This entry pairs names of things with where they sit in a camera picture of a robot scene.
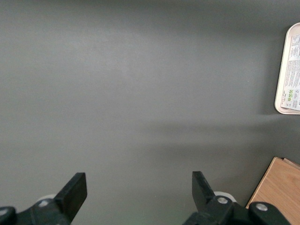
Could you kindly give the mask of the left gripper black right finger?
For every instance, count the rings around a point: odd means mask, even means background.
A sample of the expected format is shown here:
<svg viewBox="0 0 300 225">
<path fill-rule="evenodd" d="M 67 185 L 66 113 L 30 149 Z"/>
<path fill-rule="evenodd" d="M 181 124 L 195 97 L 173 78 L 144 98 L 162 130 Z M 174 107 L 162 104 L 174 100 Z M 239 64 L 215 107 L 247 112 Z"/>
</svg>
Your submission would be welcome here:
<svg viewBox="0 0 300 225">
<path fill-rule="evenodd" d="M 192 196 L 197 212 L 185 225 L 248 225 L 245 208 L 225 195 L 216 195 L 202 172 L 192 173 Z"/>
</svg>

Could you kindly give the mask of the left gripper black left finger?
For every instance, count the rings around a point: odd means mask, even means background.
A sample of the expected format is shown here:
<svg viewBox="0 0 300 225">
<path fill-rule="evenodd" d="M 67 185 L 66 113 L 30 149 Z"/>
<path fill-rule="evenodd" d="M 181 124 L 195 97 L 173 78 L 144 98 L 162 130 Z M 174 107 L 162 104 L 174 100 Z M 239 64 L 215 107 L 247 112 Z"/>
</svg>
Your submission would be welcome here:
<svg viewBox="0 0 300 225">
<path fill-rule="evenodd" d="M 53 197 L 18 214 L 20 225 L 70 225 L 87 197 L 86 174 L 76 173 Z"/>
</svg>

